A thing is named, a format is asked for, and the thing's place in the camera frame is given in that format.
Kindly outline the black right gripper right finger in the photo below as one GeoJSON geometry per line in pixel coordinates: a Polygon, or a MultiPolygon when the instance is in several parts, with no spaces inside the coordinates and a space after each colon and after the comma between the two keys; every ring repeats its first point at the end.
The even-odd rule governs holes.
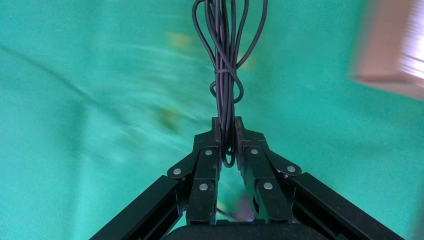
{"type": "Polygon", "coordinates": [[[398,240],[400,236],[295,163],[270,149],[265,136],[234,122],[237,168],[255,218],[295,224],[305,238],[398,240]]]}

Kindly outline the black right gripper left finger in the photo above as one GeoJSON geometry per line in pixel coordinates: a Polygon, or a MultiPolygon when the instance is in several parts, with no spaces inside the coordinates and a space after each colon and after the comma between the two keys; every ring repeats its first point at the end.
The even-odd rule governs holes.
{"type": "Polygon", "coordinates": [[[215,223],[221,154],[219,120],[194,137],[193,149],[92,236],[162,240],[186,213],[188,225],[215,223]]]}

